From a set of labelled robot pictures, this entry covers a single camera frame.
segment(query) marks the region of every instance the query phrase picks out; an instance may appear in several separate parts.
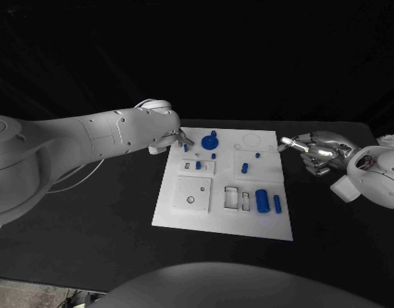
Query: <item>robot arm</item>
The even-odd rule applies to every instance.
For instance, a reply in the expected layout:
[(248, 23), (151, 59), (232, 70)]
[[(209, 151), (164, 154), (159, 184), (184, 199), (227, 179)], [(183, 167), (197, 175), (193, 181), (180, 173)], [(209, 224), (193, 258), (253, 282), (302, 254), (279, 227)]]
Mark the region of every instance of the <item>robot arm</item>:
[(177, 141), (194, 145), (168, 101), (50, 121), (0, 116), (0, 225), (40, 202), (58, 178), (76, 167)]
[(331, 186), (346, 202), (363, 194), (379, 205), (394, 209), (394, 149), (383, 146), (359, 148), (354, 142), (331, 132), (314, 132), (295, 138), (282, 138), (284, 151), (292, 147), (302, 154), (307, 169), (317, 176), (331, 167), (347, 175)]

